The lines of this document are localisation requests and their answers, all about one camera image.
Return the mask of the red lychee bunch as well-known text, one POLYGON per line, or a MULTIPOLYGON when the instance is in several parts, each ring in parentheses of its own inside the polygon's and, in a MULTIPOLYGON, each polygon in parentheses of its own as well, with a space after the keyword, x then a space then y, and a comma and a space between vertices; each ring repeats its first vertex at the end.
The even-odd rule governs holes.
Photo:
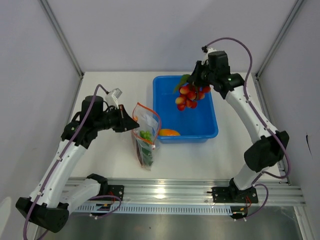
POLYGON ((179 111, 184 111, 185 108, 195 109, 198 101, 203 100, 205 95, 211 91, 210 86, 199 87, 187 83, 189 77, 189 74, 182 75, 173 90, 173 93, 179 93, 179 96, 175 99, 175 104, 179 111))

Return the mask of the clear zip top bag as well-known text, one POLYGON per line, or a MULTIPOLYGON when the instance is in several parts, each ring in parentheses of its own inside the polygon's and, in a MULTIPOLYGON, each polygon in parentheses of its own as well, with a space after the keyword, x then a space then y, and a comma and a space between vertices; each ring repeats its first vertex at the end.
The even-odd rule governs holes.
POLYGON ((159 148, 161 118, 154 110, 139 102, 132 111, 132 118, 139 124, 138 128, 131 131, 137 159, 142 168, 150 170, 159 148))

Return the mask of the green cucumber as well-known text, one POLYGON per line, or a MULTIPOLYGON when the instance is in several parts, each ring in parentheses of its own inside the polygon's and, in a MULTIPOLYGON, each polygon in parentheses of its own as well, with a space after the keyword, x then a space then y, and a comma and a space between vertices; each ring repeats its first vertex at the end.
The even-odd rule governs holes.
POLYGON ((140 156, 142 164, 151 167, 153 164, 153 148, 152 145, 147 142, 140 144, 140 156))

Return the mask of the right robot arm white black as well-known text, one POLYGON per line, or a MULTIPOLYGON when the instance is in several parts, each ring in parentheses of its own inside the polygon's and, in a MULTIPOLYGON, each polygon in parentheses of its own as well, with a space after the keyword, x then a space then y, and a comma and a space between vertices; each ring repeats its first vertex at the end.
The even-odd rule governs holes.
POLYGON ((187 82, 197 87, 212 86, 237 113, 252 142, 243 155, 245 164, 229 183, 229 198, 239 202, 262 174, 282 160, 289 135, 279 131, 257 109, 247 91, 246 81, 240 74, 231 73, 225 51, 211 47, 205 47, 203 51, 204 59, 196 62, 187 82))

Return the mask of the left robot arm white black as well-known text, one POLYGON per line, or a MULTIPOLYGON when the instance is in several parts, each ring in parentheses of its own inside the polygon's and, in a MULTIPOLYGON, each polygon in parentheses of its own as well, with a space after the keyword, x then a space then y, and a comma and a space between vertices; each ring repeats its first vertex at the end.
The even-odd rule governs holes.
POLYGON ((104 109, 104 103, 101 96, 85 97, 81 110, 65 126, 57 153, 42 180, 28 197, 17 200, 15 207, 25 217, 26 226, 33 223, 57 233, 83 203, 108 197, 108 179, 94 173, 75 189, 63 193, 72 171, 100 131, 122 133, 139 127, 122 104, 109 103, 104 109))

